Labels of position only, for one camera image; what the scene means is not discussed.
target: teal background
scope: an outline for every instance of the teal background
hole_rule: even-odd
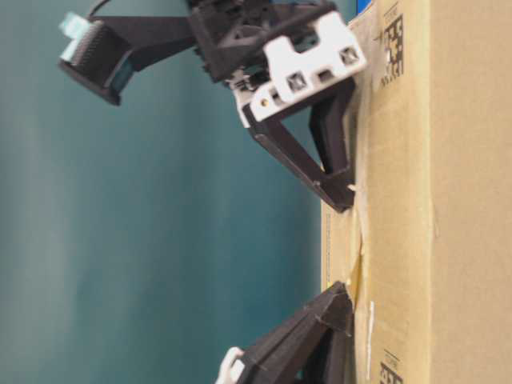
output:
[[[69,80],[57,25],[89,6],[2,4],[0,382],[213,382],[229,346],[319,292],[319,200],[190,51],[137,75],[118,109]]]

